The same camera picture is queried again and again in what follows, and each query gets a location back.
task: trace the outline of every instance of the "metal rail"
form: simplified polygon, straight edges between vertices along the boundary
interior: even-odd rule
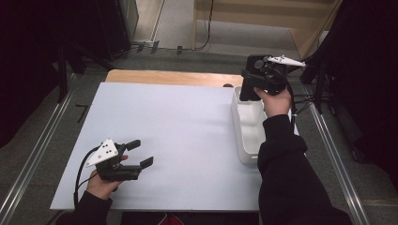
[[[308,90],[305,86],[303,86],[303,89],[306,94],[312,93],[311,90]],[[322,136],[322,140],[328,151],[331,164],[333,165],[334,171],[336,172],[337,178],[340,182],[343,193],[345,195],[345,199],[351,210],[351,214],[353,219],[355,220],[355,223],[358,225],[370,224],[369,219],[367,218],[366,213],[362,207],[362,203],[360,202],[360,197],[358,196],[357,191],[355,190],[354,185],[349,178],[349,174],[345,168],[345,165],[343,164],[336,145],[331,138],[324,116],[318,113],[316,107],[313,104],[311,105],[311,112]]]
[[[73,73],[70,76],[69,81],[69,92],[64,97],[63,101],[56,105],[52,116],[50,117],[46,127],[41,132],[41,135],[38,138],[38,141],[33,148],[29,158],[25,162],[23,169],[21,170],[18,178],[16,179],[12,187],[9,189],[8,194],[2,203],[0,209],[0,224],[8,224],[10,222],[15,209],[17,208],[38,164],[40,163],[42,156],[44,155],[44,152],[47,149],[47,146],[59,124],[59,121],[61,120],[66,108],[68,107],[74,87],[78,82],[78,78]]]

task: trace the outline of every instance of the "black sleeve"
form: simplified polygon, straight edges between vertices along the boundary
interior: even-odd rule
[[[333,208],[328,193],[307,158],[305,141],[294,134],[287,115],[263,123],[257,166],[263,178],[259,207],[264,224],[351,224]]]
[[[85,191],[73,213],[65,213],[56,221],[57,225],[104,225],[111,208],[112,200],[107,201]]]

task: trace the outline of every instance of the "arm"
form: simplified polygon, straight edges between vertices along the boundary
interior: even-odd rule
[[[80,199],[75,211],[63,214],[57,225],[101,225],[106,224],[106,217],[112,205],[111,193],[122,182],[107,182],[100,179],[93,171],[88,181],[87,190]]]
[[[255,90],[265,102],[267,140],[257,166],[263,178],[259,207],[264,224],[351,224],[346,213],[332,207],[328,193],[304,152],[305,141],[294,134],[287,115],[290,95],[272,97]]]

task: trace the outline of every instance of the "floor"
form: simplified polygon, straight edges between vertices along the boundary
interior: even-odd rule
[[[192,25],[192,11],[193,1],[180,1],[180,0],[137,0],[137,7],[140,13],[140,20],[137,26],[137,30],[134,36],[136,43],[143,43],[151,45],[154,41],[159,41],[160,48],[175,49],[177,46],[183,48],[189,48],[191,46],[191,25]],[[205,43],[207,38],[207,22],[197,22],[197,43],[196,46],[201,46]],[[258,25],[243,25],[233,24],[227,22],[212,22],[210,30],[210,41],[203,49],[204,52],[208,53],[220,53],[220,54],[231,54],[231,55],[243,55],[248,56],[249,54],[264,54],[269,53],[273,55],[284,54],[292,59],[299,60],[296,47],[291,38],[290,32],[286,28],[281,27],[267,27]],[[101,81],[106,76],[106,71],[98,70],[91,71],[93,74],[98,76],[90,77],[88,80],[84,80],[87,83],[93,83]],[[84,90],[76,90],[79,95],[84,96]],[[45,125],[55,108],[54,102],[56,102],[57,93],[51,93],[44,101],[39,109],[31,116],[29,123],[26,123],[21,129],[21,138],[15,140],[14,145],[17,145],[21,149],[32,149],[36,144],[35,140],[39,138],[39,132],[35,129],[43,130]],[[84,99],[77,99],[76,102],[84,104]],[[79,117],[74,114],[64,115],[66,117],[72,117],[71,119],[78,121]],[[326,121],[334,121],[330,113],[325,112],[323,115]],[[82,125],[76,123],[74,125],[68,125],[73,129],[79,130]],[[331,131],[339,133],[341,129],[338,123],[331,123],[329,129]],[[54,136],[59,139],[61,143],[64,137],[69,137],[68,134],[58,134]],[[333,137],[337,149],[349,148],[344,135],[338,135]],[[34,188],[26,188],[24,196],[29,196],[32,199],[22,199],[20,201],[17,210],[13,215],[13,222],[9,224],[21,224],[15,221],[19,221],[15,218],[30,217],[31,221],[42,221],[41,214],[32,215],[30,212],[31,208],[40,208],[33,206],[29,203],[35,203],[38,198],[42,196],[49,196],[49,193],[54,193],[56,184],[47,182],[48,177],[39,177],[38,174],[47,174],[49,176],[59,176],[60,174],[52,172],[52,166],[54,163],[66,163],[68,158],[68,151],[65,149],[72,148],[73,146],[52,146],[49,144],[46,146],[49,154],[56,154],[60,156],[59,161],[54,161],[48,165],[41,165],[38,168],[31,168],[30,170],[37,170],[31,177],[26,179],[32,179],[31,184],[35,184]],[[0,177],[2,182],[0,183],[0,194],[6,196],[10,184],[13,184],[14,179],[20,175],[21,167],[29,159],[30,152],[18,151],[18,149],[0,149],[0,158],[7,158],[7,154],[13,154],[10,160],[2,161],[2,170]],[[372,164],[359,164],[352,160],[352,157],[348,151],[340,151],[340,157],[351,175],[350,180],[352,181],[356,192],[360,197],[361,204],[366,212],[369,223],[362,224],[398,224],[398,193],[389,183],[388,176]],[[44,219],[50,221],[50,219],[56,214],[51,212],[48,208],[39,209],[39,212],[44,212],[42,215],[47,215]],[[111,214],[110,217],[118,219],[119,214]]]

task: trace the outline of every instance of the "gray floor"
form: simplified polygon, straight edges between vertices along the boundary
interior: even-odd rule
[[[190,47],[191,13],[192,1],[165,0],[156,36],[152,40],[159,40],[160,47],[163,48],[175,48],[178,45]],[[198,22],[197,46],[204,42],[206,35],[205,23]],[[249,54],[284,54],[294,59],[299,58],[288,29],[224,22],[212,23],[211,39],[205,52],[210,54],[187,52],[180,55],[183,58],[170,51],[158,51],[156,54],[150,54],[148,51],[130,52],[113,63],[117,68],[238,74],[244,67],[245,58]],[[85,75],[78,75],[73,85],[75,88],[68,107],[51,140],[44,148],[45,152],[38,166],[32,168],[33,176],[21,199],[16,201],[19,203],[16,204],[9,224],[45,224],[56,213],[49,207],[63,168],[73,149],[74,141],[84,123],[84,120],[78,123],[83,109],[76,105],[89,106],[99,83],[104,81],[107,74],[107,71],[98,65],[91,63],[87,65],[88,70]],[[291,80],[296,82],[299,75],[300,71],[296,71],[292,74]],[[294,88],[297,93],[302,91],[302,86],[297,82]],[[58,90],[55,89],[47,96],[11,143],[0,149],[0,196],[3,201],[57,107],[57,94]],[[370,223],[398,224],[398,194],[391,185],[388,175],[376,165],[355,162],[351,157],[350,145],[341,131],[339,122],[330,115],[326,106],[324,106],[323,116]],[[308,159],[324,183],[333,205],[350,213],[343,189],[310,110],[303,111],[297,123],[300,135],[307,140],[309,145]],[[111,212],[109,224],[118,224],[119,220],[120,212]]]

